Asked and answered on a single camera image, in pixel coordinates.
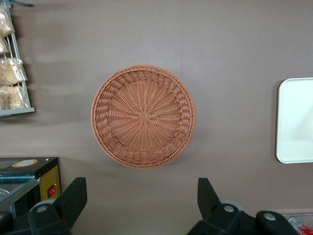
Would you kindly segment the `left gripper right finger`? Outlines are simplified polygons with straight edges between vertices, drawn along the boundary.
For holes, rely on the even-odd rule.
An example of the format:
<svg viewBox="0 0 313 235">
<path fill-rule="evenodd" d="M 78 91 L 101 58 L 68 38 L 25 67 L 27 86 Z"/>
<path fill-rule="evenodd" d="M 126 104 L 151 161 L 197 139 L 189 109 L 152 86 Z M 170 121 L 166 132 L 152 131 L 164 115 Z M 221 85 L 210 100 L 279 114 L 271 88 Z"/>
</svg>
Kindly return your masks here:
<svg viewBox="0 0 313 235">
<path fill-rule="evenodd" d="M 296 235 L 279 213 L 259 211 L 252 217 L 230 203 L 222 203 L 207 178 L 198 179 L 198 207 L 202 216 L 189 235 Z"/>
</svg>

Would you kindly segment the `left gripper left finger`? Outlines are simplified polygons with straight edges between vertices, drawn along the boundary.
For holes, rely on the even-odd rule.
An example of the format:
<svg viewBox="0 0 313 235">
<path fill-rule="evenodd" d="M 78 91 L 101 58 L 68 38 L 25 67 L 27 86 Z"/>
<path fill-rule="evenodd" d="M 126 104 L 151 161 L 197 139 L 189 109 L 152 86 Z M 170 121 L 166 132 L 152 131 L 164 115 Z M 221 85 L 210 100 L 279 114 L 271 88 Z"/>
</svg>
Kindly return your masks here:
<svg viewBox="0 0 313 235">
<path fill-rule="evenodd" d="M 70 230 L 87 204 L 86 178 L 76 178 L 61 195 L 50 203 L 44 201 L 28 213 L 33 235 L 69 235 Z"/>
</svg>

